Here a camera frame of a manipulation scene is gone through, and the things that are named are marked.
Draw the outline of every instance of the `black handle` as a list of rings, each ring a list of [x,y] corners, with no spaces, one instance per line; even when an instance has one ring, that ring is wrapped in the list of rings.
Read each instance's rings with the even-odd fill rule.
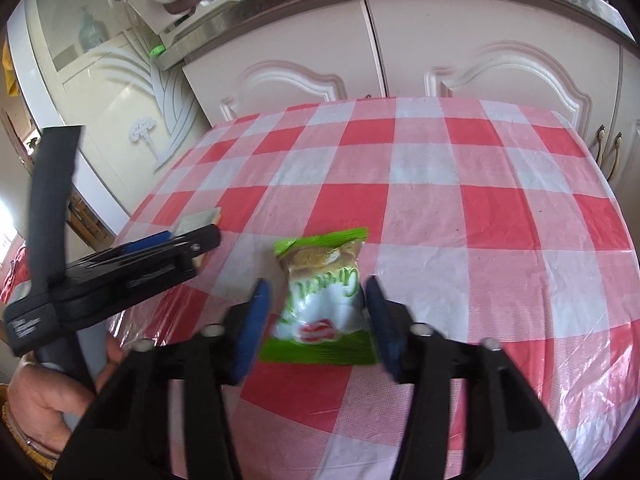
[[[75,334],[62,337],[35,352],[36,360],[45,368],[63,373],[95,393],[94,381],[86,366],[82,349]]]

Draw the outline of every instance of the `blue gripper pad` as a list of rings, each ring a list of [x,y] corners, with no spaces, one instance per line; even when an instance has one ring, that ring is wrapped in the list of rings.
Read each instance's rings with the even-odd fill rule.
[[[271,309],[271,290],[269,283],[258,280],[251,300],[245,303],[244,322],[235,339],[235,361],[231,370],[231,379],[237,384],[249,373],[252,361],[260,346],[262,332]]]
[[[365,304],[371,321],[373,339],[386,371],[401,381],[401,358],[406,350],[413,319],[403,304],[385,298],[378,280],[372,276],[365,285]]]
[[[157,233],[146,238],[141,238],[140,240],[136,240],[135,242],[125,244],[122,247],[122,253],[135,253],[136,251],[142,251],[150,247],[155,247],[156,245],[164,244],[171,240],[172,236],[173,234],[171,231],[162,231],[161,233]]]

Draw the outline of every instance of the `table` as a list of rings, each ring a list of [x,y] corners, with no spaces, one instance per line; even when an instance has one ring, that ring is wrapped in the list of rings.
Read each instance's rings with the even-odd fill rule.
[[[583,476],[640,396],[638,260],[609,186],[559,114],[391,98],[239,118],[178,161],[119,241],[214,206],[220,247],[197,278],[114,320],[122,340],[187,339],[258,277],[279,306],[275,240],[367,226],[363,278],[377,274],[390,299],[449,338],[503,341]],[[448,476],[463,449],[460,384],[453,391]],[[244,477],[388,478],[411,392],[380,367],[257,362],[225,393]],[[180,431],[172,439],[184,472]]]

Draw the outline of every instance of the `cabinet handle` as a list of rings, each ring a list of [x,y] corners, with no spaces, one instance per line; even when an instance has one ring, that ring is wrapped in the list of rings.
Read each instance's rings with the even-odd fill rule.
[[[607,182],[611,182],[618,172],[618,167],[620,165],[620,148],[622,147],[622,133],[616,135],[616,160],[613,161],[613,168],[611,168],[611,173],[609,173],[609,177],[607,178]]]
[[[600,165],[602,164],[602,141],[604,140],[604,124],[598,128],[596,138],[598,139],[598,154],[596,155],[596,164],[598,165],[598,167],[600,167]]]

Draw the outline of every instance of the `bracelet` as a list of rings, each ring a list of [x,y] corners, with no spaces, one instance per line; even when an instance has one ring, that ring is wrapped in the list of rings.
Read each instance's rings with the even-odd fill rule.
[[[8,402],[2,406],[2,420],[4,420],[9,432],[14,436],[14,439],[18,444],[20,444],[20,447],[27,452],[31,459],[40,467],[52,471],[57,460],[60,458],[60,453],[49,449],[47,446],[44,446],[44,444],[41,444],[24,434],[20,429],[20,426],[16,423],[14,414],[11,412],[11,407]]]

